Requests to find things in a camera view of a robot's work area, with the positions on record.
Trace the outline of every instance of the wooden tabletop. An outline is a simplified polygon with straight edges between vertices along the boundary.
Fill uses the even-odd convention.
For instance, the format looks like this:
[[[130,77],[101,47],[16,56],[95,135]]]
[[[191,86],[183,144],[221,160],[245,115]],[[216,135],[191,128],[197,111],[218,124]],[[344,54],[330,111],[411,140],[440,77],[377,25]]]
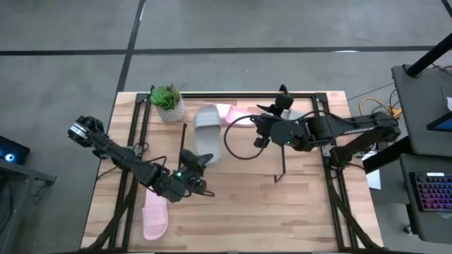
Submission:
[[[326,92],[332,113],[349,117],[344,92]],[[135,92],[120,92],[115,102],[109,136],[126,145],[129,136]],[[256,104],[270,105],[274,99],[184,99],[187,113],[178,123],[164,123],[152,108],[147,142],[150,149],[143,159],[167,155],[166,167],[177,168],[183,123],[188,124],[185,148],[194,147],[193,116],[204,104],[233,104],[253,113],[261,113]],[[308,99],[295,99],[293,109],[312,110]],[[255,128],[233,128],[228,134],[231,149],[240,156],[253,155]],[[338,139],[345,144],[352,136]],[[220,163],[208,167],[205,179],[214,198],[192,195],[181,202],[168,204],[169,225],[162,238],[147,241],[143,236],[141,208],[145,188],[138,187],[129,251],[143,252],[295,252],[335,251],[337,245],[328,203],[321,154],[295,152],[286,148],[287,174],[280,183],[273,183],[273,174],[280,174],[280,148],[270,144],[264,153],[251,161],[235,159],[222,145]],[[103,161],[99,174],[112,168]],[[371,201],[366,176],[361,169],[344,170],[352,213],[365,232],[382,246],[381,234]],[[111,219],[119,186],[120,170],[103,176],[95,185],[93,200],[83,234],[81,247],[89,246]],[[118,233],[121,242],[122,230]]]

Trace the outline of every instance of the gray floor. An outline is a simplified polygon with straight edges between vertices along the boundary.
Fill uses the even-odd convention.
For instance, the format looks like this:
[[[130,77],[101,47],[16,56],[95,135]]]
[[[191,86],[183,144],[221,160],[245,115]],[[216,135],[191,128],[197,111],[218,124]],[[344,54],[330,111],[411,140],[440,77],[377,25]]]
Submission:
[[[0,0],[0,50],[125,49],[138,0]],[[148,0],[136,48],[433,45],[451,31],[439,0]],[[344,90],[389,84],[391,67],[425,52],[134,56],[125,91]],[[79,115],[108,123],[124,56],[0,56],[0,135],[31,148],[28,164],[57,174],[21,226],[17,253],[75,250],[98,166],[66,137]],[[452,54],[437,61],[452,63]],[[386,101],[388,86],[370,94]],[[359,114],[359,101],[349,101]],[[375,107],[366,104],[369,113]],[[407,236],[401,205],[376,204],[385,246],[447,253]]]

